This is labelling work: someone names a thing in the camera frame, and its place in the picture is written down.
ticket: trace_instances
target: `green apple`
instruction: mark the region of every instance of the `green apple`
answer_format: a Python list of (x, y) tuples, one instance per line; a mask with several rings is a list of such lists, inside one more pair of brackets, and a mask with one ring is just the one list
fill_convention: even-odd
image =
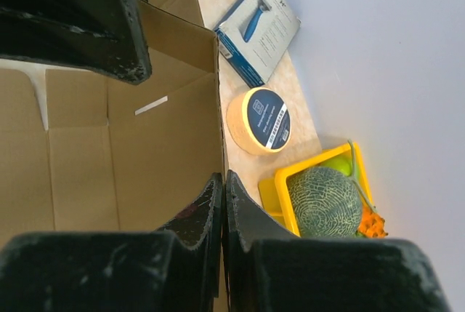
[[(324, 161), (320, 165), (322, 167), (338, 170), (346, 176), (350, 176), (352, 174), (352, 159), (347, 156), (336, 156), (331, 159), (328, 159), (327, 161)], [(360, 172), (358, 168), (355, 168), (354, 177), (356, 180), (358, 180), (360, 177)]]

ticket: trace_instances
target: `cardboard box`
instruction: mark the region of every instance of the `cardboard box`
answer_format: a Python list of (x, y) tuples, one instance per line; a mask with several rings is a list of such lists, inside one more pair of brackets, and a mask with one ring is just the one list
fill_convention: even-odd
[(299, 27), (285, 0), (237, 0), (215, 32), (219, 51), (253, 88), (268, 82)]
[[(202, 23), (197, 0), (149, 1)], [(139, 13), (153, 75), (137, 87), (49, 69), (42, 117), (31, 80), (0, 70), (0, 247), (27, 231), (151, 231), (224, 170), (215, 33)]]

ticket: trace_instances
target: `tape roll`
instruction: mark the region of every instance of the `tape roll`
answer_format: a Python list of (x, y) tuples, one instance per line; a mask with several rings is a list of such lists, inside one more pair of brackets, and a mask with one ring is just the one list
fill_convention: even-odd
[(278, 94), (263, 87), (232, 100), (226, 121), (233, 140), (254, 155), (281, 151), (291, 136), (291, 117), (286, 104)]

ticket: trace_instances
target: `yellow plastic tray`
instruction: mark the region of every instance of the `yellow plastic tray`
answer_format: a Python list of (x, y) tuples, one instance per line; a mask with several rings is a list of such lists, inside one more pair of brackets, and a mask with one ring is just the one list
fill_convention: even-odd
[[(360, 170), (360, 186), (365, 191), (370, 202), (373, 204), (362, 154), (357, 143), (354, 143), (354, 147), (355, 160), (357, 161), (357, 165)], [(351, 156), (350, 145), (348, 143), (331, 150), (326, 150), (315, 157), (290, 165), (289, 167), (277, 169), (274, 177), (260, 181), (259, 191), (260, 196), (262, 197), (264, 209), (281, 225), (290, 230), (290, 232), (300, 236), (299, 228), (297, 227), (296, 215), (292, 208), (291, 197), (289, 196), (286, 181), (288, 177), (301, 172), (302, 170), (315, 167), (316, 165), (341, 154), (348, 157)]]

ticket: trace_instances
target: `melon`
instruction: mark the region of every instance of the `melon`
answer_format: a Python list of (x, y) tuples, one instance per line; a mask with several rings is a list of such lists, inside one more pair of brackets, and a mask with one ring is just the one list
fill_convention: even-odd
[(288, 179), (302, 237), (354, 236), (363, 204), (352, 180), (328, 167), (313, 167)]

